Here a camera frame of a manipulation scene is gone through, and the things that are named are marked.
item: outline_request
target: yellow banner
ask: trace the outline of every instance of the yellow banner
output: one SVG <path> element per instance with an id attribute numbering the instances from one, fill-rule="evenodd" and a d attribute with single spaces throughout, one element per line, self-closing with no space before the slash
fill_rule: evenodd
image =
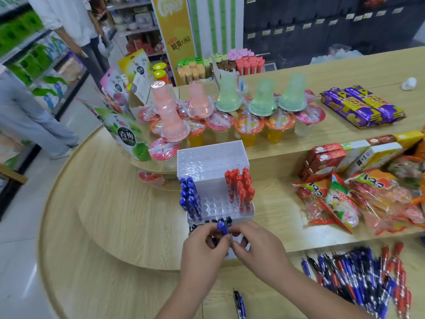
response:
<path id="1" fill-rule="evenodd" d="M 176 71 L 177 61 L 195 57 L 186 0 L 152 0 L 152 2 L 174 79 L 177 85 L 183 85 Z"/>

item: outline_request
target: light blue pants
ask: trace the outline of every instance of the light blue pants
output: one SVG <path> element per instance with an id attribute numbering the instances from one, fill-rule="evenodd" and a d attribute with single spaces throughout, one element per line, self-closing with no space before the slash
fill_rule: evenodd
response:
<path id="1" fill-rule="evenodd" d="M 78 144 L 78 137 L 56 121 L 10 71 L 0 75 L 0 128 L 38 144 L 54 158 Z"/>

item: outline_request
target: gray pants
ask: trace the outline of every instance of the gray pants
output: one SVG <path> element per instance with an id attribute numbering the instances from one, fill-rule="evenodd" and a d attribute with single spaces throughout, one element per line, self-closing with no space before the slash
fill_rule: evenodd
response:
<path id="1" fill-rule="evenodd" d="M 87 68 L 89 74 L 93 77 L 99 90 L 102 90 L 100 80 L 109 69 L 108 59 L 99 53 L 97 45 L 99 44 L 98 38 L 93 38 L 90 43 L 82 46 L 83 51 L 87 54 L 88 58 L 81 58 L 82 63 Z"/>
<path id="2" fill-rule="evenodd" d="M 0 128 L 31 140 L 52 158 L 78 144 L 78 137 L 56 121 L 10 71 L 0 75 Z"/>

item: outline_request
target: person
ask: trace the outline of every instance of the person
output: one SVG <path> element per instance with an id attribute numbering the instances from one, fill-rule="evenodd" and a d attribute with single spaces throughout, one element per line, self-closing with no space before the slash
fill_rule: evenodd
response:
<path id="1" fill-rule="evenodd" d="M 76 54 L 93 77 L 99 90 L 100 80 L 109 69 L 108 59 L 99 50 L 104 31 L 87 0 L 28 0 L 47 29 L 55 31 Z"/>
<path id="2" fill-rule="evenodd" d="M 214 248 L 211 235 L 218 235 L 216 223 L 197 227 L 184 241 L 180 280 L 155 319 L 192 319 L 214 285 L 229 246 L 258 279 L 286 297 L 307 318 L 373 318 L 297 270 L 282 242 L 257 223 L 239 223 L 229 227 L 229 232 L 233 236 L 242 233 L 241 244 L 225 235 Z M 245 248 L 248 243 L 251 244 L 249 251 Z"/>
<path id="3" fill-rule="evenodd" d="M 52 159 L 71 155 L 77 135 L 56 121 L 32 96 L 28 88 L 0 64 L 0 128 L 31 140 Z"/>

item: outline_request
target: wooden countertop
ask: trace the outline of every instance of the wooden countertop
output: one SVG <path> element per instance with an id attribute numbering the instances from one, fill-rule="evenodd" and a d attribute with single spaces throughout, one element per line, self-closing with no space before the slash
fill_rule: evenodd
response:
<path id="1" fill-rule="evenodd" d="M 338 251 L 345 248 L 345 243 L 359 244 L 365 240 L 369 240 L 366 244 L 377 247 L 389 239 L 371 240 L 375 237 L 364 225 L 357 227 L 355 235 L 332 226 L 305 228 L 299 201 L 289 186 L 290 165 L 280 164 L 273 170 L 270 163 L 281 161 L 282 156 L 296 160 L 315 144 L 353 141 L 422 127 L 425 86 L 421 82 L 425 73 L 420 63 L 424 55 L 422 47 L 247 77 L 250 89 L 255 89 L 260 77 L 274 78 L 280 85 L 278 92 L 284 90 L 292 72 L 305 72 L 308 88 L 315 93 L 332 86 L 359 83 L 374 88 L 378 96 L 402 107 L 408 114 L 392 127 L 357 130 L 326 111 L 328 116 L 313 138 L 300 140 L 289 134 L 280 145 L 260 139 L 256 146 L 248 148 L 251 169 L 255 172 L 254 187 L 258 190 L 254 200 L 255 220 L 284 241 L 297 266 L 305 249 L 326 250 L 333 246 Z M 397 84 L 411 76 L 418 79 L 418 87 L 410 92 L 401 91 Z M 180 97 L 185 96 L 182 87 Z M 186 218 L 176 202 L 174 192 L 155 189 L 138 178 L 134 166 L 121 155 L 120 148 L 105 130 L 94 131 L 79 146 L 50 193 L 39 239 L 40 272 L 61 319 L 152 318 L 156 314 L 178 280 L 177 273 L 168 271 L 178 270 L 182 242 L 187 236 Z M 402 260 L 412 289 L 412 318 L 415 318 L 425 311 L 425 305 L 420 302 L 425 258 L 417 239 L 404 236 L 402 240 L 406 243 Z M 283 314 L 288 318 L 303 318 L 294 306 L 242 266 L 220 270 L 219 279 L 197 318 L 234 318 L 233 286 L 244 296 L 250 318 Z M 389 311 L 388 317 L 396 318 L 395 312 Z"/>

